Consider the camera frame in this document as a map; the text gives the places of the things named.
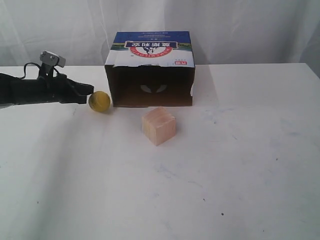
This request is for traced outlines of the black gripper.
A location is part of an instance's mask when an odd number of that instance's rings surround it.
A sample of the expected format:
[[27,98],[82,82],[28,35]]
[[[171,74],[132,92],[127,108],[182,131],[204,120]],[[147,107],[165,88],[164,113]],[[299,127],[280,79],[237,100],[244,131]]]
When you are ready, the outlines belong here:
[[0,74],[1,107],[42,103],[85,104],[85,96],[93,93],[94,86],[73,81],[61,73],[36,79]]

